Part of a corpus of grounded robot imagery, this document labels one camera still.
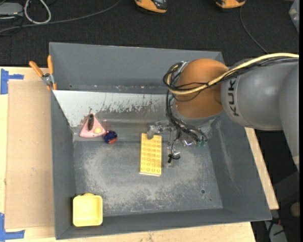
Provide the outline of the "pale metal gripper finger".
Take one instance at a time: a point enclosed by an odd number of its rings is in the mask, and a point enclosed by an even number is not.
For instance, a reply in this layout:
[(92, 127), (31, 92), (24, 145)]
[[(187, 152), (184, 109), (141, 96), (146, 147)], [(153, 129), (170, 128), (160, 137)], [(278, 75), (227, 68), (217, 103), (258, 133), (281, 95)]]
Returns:
[(159, 133), (159, 126), (150, 125), (147, 130), (147, 138), (152, 139), (154, 135), (157, 135), (158, 133)]
[(164, 153), (164, 168), (174, 168), (178, 166), (180, 157), (179, 151), (168, 147)]

